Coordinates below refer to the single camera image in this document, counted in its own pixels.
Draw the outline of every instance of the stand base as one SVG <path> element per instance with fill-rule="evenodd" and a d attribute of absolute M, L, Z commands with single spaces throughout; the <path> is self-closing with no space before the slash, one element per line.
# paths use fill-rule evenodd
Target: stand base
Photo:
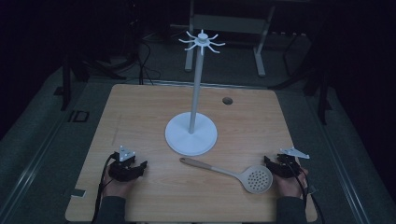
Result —
<path fill-rule="evenodd" d="M 165 129 L 166 141 L 174 151 L 185 156 L 198 156 L 206 153 L 216 143 L 218 130 L 207 116 L 197 113 L 194 132 L 189 133 L 191 112 L 172 118 Z"/>

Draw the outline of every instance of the wooden handle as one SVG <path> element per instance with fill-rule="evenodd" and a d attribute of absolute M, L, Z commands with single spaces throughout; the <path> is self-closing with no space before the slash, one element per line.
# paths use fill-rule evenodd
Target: wooden handle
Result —
<path fill-rule="evenodd" d="M 201 162 L 201 161 L 196 161 L 196 160 L 193 160 L 193 159 L 190 159 L 190 158 L 180 158 L 180 161 L 185 163 L 185 164 L 191 165 L 191 166 L 203 168 L 203 169 L 206 169 L 206 170 L 212 170 L 212 166 L 211 165 L 206 164 L 206 163 Z"/>

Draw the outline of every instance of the slotted spoon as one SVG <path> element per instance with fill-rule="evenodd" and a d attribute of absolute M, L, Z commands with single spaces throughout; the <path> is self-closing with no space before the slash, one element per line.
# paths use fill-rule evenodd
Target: slotted spoon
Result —
<path fill-rule="evenodd" d="M 273 182 L 271 171 L 262 165 L 250 166 L 243 173 L 236 174 L 190 158 L 180 158 L 180 161 L 191 166 L 233 176 L 242 183 L 245 190 L 254 194 L 264 193 L 271 187 Z"/>

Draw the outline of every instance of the sleeve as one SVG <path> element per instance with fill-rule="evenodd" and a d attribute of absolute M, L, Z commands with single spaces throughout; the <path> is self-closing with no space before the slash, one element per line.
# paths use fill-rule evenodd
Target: sleeve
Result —
<path fill-rule="evenodd" d="M 121 197 L 104 197 L 95 224 L 125 224 L 125 202 Z"/>
<path fill-rule="evenodd" d="M 282 197 L 276 202 L 277 224 L 305 224 L 306 215 L 304 201 L 295 197 Z"/>

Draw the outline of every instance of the hand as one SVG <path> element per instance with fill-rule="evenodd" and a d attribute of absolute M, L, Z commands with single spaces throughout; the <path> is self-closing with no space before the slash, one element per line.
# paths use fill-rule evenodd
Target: hand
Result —
<path fill-rule="evenodd" d="M 301 172 L 298 175 L 298 179 L 304 185 L 305 175 L 308 175 L 308 171 L 305 170 L 305 168 L 303 167 L 301 169 L 304 171 L 305 174 Z M 274 179 L 277 183 L 280 196 L 300 198 L 303 194 L 302 189 L 295 177 L 283 178 L 278 175 L 274 175 Z"/>
<path fill-rule="evenodd" d="M 106 174 L 104 177 L 104 189 L 103 189 L 103 196 L 117 196 L 126 199 L 128 196 L 128 193 L 131 191 L 135 179 L 128 181 L 128 182 L 120 182 L 118 180 L 115 180 L 111 178 L 108 175 L 108 169 L 110 166 L 107 166 L 106 168 Z"/>

